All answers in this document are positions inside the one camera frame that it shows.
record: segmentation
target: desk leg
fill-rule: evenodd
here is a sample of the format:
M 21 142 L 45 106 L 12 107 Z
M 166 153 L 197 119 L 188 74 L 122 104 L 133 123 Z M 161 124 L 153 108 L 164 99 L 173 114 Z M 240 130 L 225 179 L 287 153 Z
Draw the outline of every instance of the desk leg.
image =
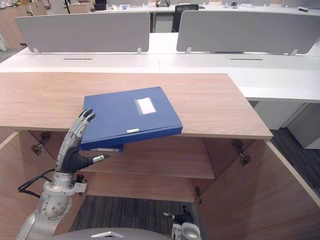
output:
M 152 32 L 155 33 L 156 32 L 156 12 L 153 12 L 153 21 L 152 21 Z

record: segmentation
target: open cabinet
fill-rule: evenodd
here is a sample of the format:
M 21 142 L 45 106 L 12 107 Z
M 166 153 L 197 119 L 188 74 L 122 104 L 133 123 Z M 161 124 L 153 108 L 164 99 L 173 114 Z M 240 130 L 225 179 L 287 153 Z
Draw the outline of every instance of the open cabinet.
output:
M 209 240 L 320 239 L 319 198 L 269 142 L 271 133 L 227 75 L 24 73 L 24 81 L 18 73 L 0 77 L 0 126 L 20 129 L 0 145 L 0 239 L 14 239 L 37 205 L 36 198 L 17 193 L 17 187 L 54 168 L 83 97 L 132 86 L 162 86 L 184 132 L 128 143 L 122 153 L 113 152 L 83 169 L 86 194 L 194 202 Z M 71 81 L 78 83 L 73 92 L 67 86 Z M 45 87 L 45 93 L 39 91 Z M 10 101 L 11 107 L 2 104 Z M 26 106 L 24 119 L 15 118 Z M 51 137 L 36 155 L 31 146 L 43 131 L 51 131 Z M 236 145 L 242 142 L 246 158 L 235 149 L 235 140 Z M 41 193 L 42 184 L 32 190 Z M 56 234 L 69 230 L 86 194 L 73 196 L 71 212 Z

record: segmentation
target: black chair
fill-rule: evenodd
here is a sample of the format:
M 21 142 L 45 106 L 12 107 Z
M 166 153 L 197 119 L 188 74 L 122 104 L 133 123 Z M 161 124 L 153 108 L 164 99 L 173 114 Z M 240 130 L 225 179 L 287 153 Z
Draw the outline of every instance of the black chair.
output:
M 94 9 L 102 11 L 107 9 L 107 0 L 95 0 Z
M 175 6 L 173 22 L 172 22 L 172 33 L 178 33 L 181 21 L 181 15 L 186 10 L 199 10 L 199 4 L 186 4 Z

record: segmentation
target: cable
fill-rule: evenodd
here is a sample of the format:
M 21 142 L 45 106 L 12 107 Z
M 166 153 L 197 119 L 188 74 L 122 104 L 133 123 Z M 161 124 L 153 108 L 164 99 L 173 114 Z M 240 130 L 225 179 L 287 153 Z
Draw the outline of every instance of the cable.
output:
M 30 195 L 32 195 L 32 196 L 34 196 L 34 197 L 36 197 L 36 198 L 39 199 L 40 196 L 39 196 L 38 194 L 34 193 L 33 191 L 27 190 L 27 188 L 28 188 L 29 186 L 31 186 L 31 185 L 32 185 L 35 181 L 37 181 L 38 179 L 46 179 L 47 181 L 51 182 L 51 180 L 50 180 L 47 176 L 45 176 L 45 175 L 46 175 L 47 173 L 50 173 L 50 172 L 54 171 L 54 170 L 55 170 L 54 168 L 53 168 L 53 169 L 49 169 L 49 170 L 45 171 L 44 173 L 42 173 L 42 174 L 40 174 L 40 175 L 32 178 L 31 180 L 25 182 L 24 184 L 21 184 L 21 185 L 17 188 L 18 192 L 19 192 L 19 193 L 30 194 Z

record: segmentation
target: white desk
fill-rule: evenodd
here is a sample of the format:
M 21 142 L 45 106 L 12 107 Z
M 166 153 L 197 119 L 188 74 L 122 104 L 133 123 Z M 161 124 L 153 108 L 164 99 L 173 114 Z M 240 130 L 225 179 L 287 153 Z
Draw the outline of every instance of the white desk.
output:
M 128 7 L 127 9 L 122 9 L 121 7 L 116 7 L 115 9 L 108 8 L 107 10 L 96 11 L 96 13 L 112 13 L 112 12 L 149 12 L 153 15 L 153 33 L 156 30 L 156 14 L 168 14 L 175 12 L 175 5 L 170 5 L 169 7 L 156 7 L 153 6 L 135 6 Z M 205 9 L 199 9 L 199 11 L 245 11 L 245 12 L 271 12 L 271 13 L 300 13 L 300 14 L 316 14 L 320 15 L 320 10 L 313 10 L 312 13 L 306 13 L 299 11 L 296 7 L 281 7 L 281 4 L 270 4 L 270 6 L 253 6 L 239 8 L 224 8 L 220 2 L 210 2 L 204 5 Z
M 185 54 L 177 52 L 177 39 L 177 33 L 151 33 L 149 51 L 143 54 L 35 55 L 26 48 L 0 63 L 0 72 L 227 73 L 248 100 L 260 101 L 256 111 L 267 126 L 275 129 L 303 104 L 320 103 L 320 42 L 308 54 L 296 56 Z M 230 60 L 255 56 L 262 60 Z

